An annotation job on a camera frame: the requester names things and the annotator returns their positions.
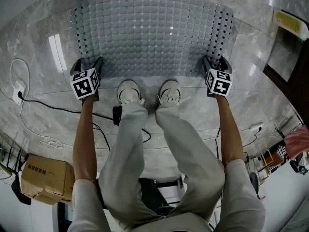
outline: white sneaker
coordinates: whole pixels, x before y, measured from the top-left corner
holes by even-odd
[[[144,105],[145,100],[140,98],[140,89],[132,80],[123,81],[118,88],[118,100],[121,104],[137,102]]]
[[[182,98],[179,83],[175,80],[167,80],[160,88],[158,98],[160,104],[169,102],[179,105]]]

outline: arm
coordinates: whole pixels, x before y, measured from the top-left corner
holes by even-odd
[[[73,167],[75,180],[95,182],[97,177],[97,157],[92,128],[92,108],[94,95],[87,97],[82,107],[73,147]]]
[[[92,128],[94,96],[85,99],[73,147],[73,222],[69,232],[110,232],[98,192],[97,158]]]
[[[233,160],[243,159],[242,142],[226,98],[216,95],[216,99],[220,115],[222,162],[226,167]]]
[[[216,232],[259,232],[265,209],[257,198],[243,161],[239,130],[225,97],[216,96],[221,127],[221,152],[225,166],[225,187],[220,222]]]

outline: cardboard box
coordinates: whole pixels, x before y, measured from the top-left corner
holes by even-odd
[[[21,191],[46,204],[72,203],[74,171],[65,161],[29,155],[21,175]]]

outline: power outlet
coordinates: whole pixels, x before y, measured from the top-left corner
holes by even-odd
[[[260,128],[260,127],[263,128],[263,126],[264,126],[264,123],[263,123],[263,122],[260,122],[260,123],[251,125],[249,129],[250,129],[250,131],[258,131],[259,128]]]
[[[22,96],[24,96],[25,89],[26,89],[26,85],[22,80],[17,80],[15,82],[15,88],[13,92],[13,101],[19,106],[21,105],[22,100],[18,97],[18,92],[21,92]]]

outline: perforated plastic panel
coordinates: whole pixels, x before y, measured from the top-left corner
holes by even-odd
[[[83,0],[72,17],[82,63],[102,56],[103,77],[200,75],[197,61],[216,66],[234,19],[206,0]]]

